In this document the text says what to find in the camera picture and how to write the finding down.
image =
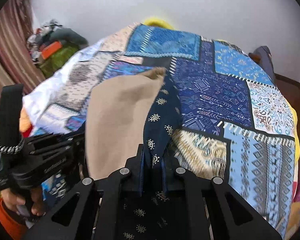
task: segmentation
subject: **bed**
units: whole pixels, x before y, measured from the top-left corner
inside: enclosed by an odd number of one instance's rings
[[[181,103],[182,126],[171,130],[170,152],[199,177],[224,178],[284,239],[300,156],[296,114],[270,78],[273,70],[234,44],[127,26],[77,52],[23,98],[32,135],[77,130],[94,87],[154,67],[169,72]],[[44,188],[56,192],[51,183]]]

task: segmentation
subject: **yellow round object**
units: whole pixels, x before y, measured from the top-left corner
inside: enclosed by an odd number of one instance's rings
[[[153,27],[161,27],[165,29],[174,30],[174,28],[164,20],[161,20],[156,17],[150,17],[143,22],[144,25],[153,26]]]

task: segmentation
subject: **black strap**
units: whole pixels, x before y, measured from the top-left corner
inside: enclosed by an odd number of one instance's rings
[[[16,146],[20,141],[19,118],[23,84],[5,86],[0,98],[0,145]]]

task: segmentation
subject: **curtain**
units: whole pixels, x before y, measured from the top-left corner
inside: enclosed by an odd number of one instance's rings
[[[44,80],[26,48],[32,33],[30,0],[8,0],[0,11],[0,94],[15,83],[23,83],[27,94]]]

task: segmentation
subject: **orange sleeve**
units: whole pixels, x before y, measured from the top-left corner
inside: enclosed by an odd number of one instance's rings
[[[2,198],[0,198],[0,223],[13,240],[20,240],[28,229],[25,225],[17,223],[6,213],[2,206]]]

